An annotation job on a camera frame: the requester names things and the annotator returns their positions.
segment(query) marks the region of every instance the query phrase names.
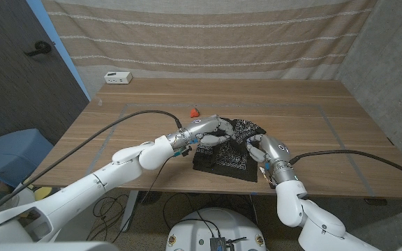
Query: white power strip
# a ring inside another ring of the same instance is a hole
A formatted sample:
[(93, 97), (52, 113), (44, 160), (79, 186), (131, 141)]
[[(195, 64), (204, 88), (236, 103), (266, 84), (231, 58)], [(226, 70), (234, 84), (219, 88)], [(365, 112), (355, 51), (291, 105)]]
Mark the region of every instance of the white power strip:
[(107, 84), (128, 84), (133, 77), (130, 72), (108, 72), (104, 78)]

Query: floor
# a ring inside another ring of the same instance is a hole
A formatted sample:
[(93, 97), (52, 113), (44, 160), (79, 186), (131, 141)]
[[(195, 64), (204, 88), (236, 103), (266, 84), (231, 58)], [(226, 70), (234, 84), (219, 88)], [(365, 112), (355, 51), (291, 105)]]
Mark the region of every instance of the floor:
[[(110, 191), (107, 196), (118, 197), (128, 192), (119, 188)], [(165, 244), (169, 229), (163, 219), (164, 203), (174, 193), (163, 193), (159, 200), (149, 205), (138, 205), (131, 228), (120, 234), (114, 243), (120, 250), (165, 250)], [(191, 195), (189, 196), (193, 207), (200, 208), (208, 204), (212, 197), (218, 195)], [(230, 196), (232, 203), (240, 200), (236, 196)], [(370, 206), (363, 199), (338, 199), (338, 198), (310, 198), (322, 208), (330, 211), (340, 218), (347, 227), (347, 231), (356, 237), (374, 245), (381, 250), (397, 250), (402, 246), (402, 201), (389, 200), (386, 206)], [(126, 197), (119, 198), (122, 205), (126, 203)], [(255, 210), (258, 218), (258, 226), (266, 239), (267, 249), (274, 250), (302, 250), (297, 242), (300, 228), (284, 226), (277, 218), (276, 197), (253, 196)], [(97, 225), (103, 226), (103, 221), (93, 216), (93, 207), (83, 211), (72, 222), (64, 227), (57, 241), (83, 241), (88, 233)], [(176, 196), (171, 199), (165, 210), (170, 225), (191, 213), (191, 207), (184, 196)], [(106, 220), (121, 212), (120, 205), (114, 205), (107, 213)], [(120, 221), (109, 228), (106, 235), (107, 241), (112, 241), (119, 232)], [(101, 231), (94, 240), (103, 241), (105, 231)]]

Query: red object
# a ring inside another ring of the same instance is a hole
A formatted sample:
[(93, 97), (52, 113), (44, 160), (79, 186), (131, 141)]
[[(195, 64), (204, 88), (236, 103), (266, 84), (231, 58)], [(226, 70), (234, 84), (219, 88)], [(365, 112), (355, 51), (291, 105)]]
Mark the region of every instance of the red object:
[(193, 109), (190, 111), (190, 117), (191, 117), (191, 118), (195, 118), (195, 117), (197, 117), (197, 116), (200, 116), (200, 111), (198, 111), (198, 109), (196, 109), (196, 108), (193, 108)]

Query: blue trash bin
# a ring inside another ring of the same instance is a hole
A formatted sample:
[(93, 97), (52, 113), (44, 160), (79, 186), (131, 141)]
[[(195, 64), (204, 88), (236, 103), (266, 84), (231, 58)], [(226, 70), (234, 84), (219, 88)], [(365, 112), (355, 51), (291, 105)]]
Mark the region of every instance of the blue trash bin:
[(34, 172), (52, 147), (37, 129), (0, 136), (0, 180), (16, 188)]

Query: door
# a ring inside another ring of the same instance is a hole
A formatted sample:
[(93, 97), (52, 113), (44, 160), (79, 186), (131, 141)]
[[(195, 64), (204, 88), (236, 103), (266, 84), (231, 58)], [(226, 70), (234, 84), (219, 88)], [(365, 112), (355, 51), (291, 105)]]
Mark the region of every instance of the door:
[[(27, 56), (37, 41), (52, 47)], [(0, 136), (37, 128), (55, 144), (88, 99), (26, 1), (0, 1)]]

